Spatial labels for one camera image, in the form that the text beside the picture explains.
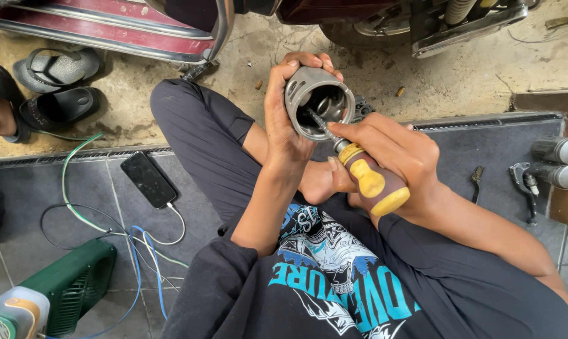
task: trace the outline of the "sandal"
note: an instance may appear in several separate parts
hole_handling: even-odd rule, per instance
[[[41,51],[54,51],[61,56],[38,56]],[[37,93],[55,92],[98,72],[99,55],[91,47],[79,51],[38,48],[27,58],[17,61],[12,70],[24,87]]]
[[[42,94],[20,105],[22,118],[36,130],[55,132],[70,127],[99,109],[99,92],[80,87],[55,94]]]
[[[16,135],[4,136],[3,138],[8,143],[27,142],[31,137],[31,128],[16,111],[24,101],[24,96],[22,92],[20,92],[20,89],[18,89],[14,78],[12,78],[9,72],[2,66],[0,66],[0,99],[5,99],[11,103],[12,114],[14,115],[14,120],[16,120]]]

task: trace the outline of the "knee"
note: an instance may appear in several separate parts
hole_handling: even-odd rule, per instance
[[[160,81],[150,95],[150,110],[154,118],[180,112],[183,107],[204,106],[202,95],[195,87],[196,84],[182,79]]]

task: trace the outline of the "phone screen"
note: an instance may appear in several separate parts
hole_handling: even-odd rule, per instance
[[[141,151],[121,163],[121,169],[154,208],[161,208],[177,197],[174,188]]]

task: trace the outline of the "tire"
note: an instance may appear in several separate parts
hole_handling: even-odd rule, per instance
[[[328,40],[344,48],[386,47],[396,49],[403,46],[409,47],[411,42],[409,32],[392,36],[367,36],[360,34],[355,30],[353,24],[348,24],[346,22],[320,25],[319,27]]]

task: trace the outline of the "hand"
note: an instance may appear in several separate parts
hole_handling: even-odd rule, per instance
[[[268,137],[266,165],[276,166],[306,165],[316,143],[300,136],[292,126],[284,104],[286,81],[299,69],[300,65],[322,67],[340,81],[342,74],[335,71],[332,61],[325,53],[288,53],[280,65],[271,69],[267,94],[265,95],[265,129]]]
[[[413,126],[403,127],[378,113],[370,113],[359,125],[330,122],[328,127],[335,135],[362,145],[378,165],[405,180],[410,198],[395,211],[397,215],[420,224],[433,212],[434,202],[446,187],[436,176],[439,147],[431,138],[413,131]],[[356,192],[348,171],[340,160],[333,160],[336,162],[336,169],[332,171],[334,189]]]

